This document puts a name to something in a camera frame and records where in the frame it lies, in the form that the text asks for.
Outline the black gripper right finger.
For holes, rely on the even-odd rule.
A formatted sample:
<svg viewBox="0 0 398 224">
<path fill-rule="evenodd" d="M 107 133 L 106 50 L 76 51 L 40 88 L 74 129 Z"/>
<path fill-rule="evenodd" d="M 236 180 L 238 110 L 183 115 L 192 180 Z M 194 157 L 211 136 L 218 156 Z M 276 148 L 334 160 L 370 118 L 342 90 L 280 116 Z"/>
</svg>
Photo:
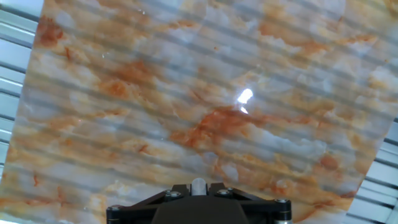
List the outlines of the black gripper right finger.
<svg viewBox="0 0 398 224">
<path fill-rule="evenodd" d="M 292 202 L 286 198 L 266 200 L 223 183 L 210 184 L 207 196 L 216 200 L 210 209 L 220 223 L 292 223 Z"/>
</svg>

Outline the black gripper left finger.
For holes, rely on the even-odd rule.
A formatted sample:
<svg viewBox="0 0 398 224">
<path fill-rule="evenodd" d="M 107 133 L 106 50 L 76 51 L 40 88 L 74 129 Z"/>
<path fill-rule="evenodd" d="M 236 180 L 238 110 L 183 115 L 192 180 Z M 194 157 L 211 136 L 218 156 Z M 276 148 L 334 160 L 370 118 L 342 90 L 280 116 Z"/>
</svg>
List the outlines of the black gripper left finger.
<svg viewBox="0 0 398 224">
<path fill-rule="evenodd" d="M 106 209 L 106 224 L 151 223 L 161 205 L 188 196 L 190 184 L 182 184 L 131 206 L 112 205 Z"/>
</svg>

